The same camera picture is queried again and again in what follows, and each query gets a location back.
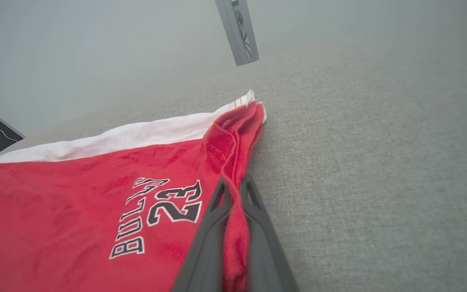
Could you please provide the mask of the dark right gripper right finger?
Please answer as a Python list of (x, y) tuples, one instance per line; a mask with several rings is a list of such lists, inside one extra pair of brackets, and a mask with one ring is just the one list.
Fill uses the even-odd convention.
[(249, 292), (298, 292), (300, 289), (271, 223), (253, 177), (240, 186), (242, 207), (249, 227)]

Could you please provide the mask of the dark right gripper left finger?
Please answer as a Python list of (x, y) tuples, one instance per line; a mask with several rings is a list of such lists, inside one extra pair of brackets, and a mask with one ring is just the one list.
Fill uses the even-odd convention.
[(224, 235), (231, 209), (231, 194), (221, 178), (171, 289), (173, 292), (223, 290)]

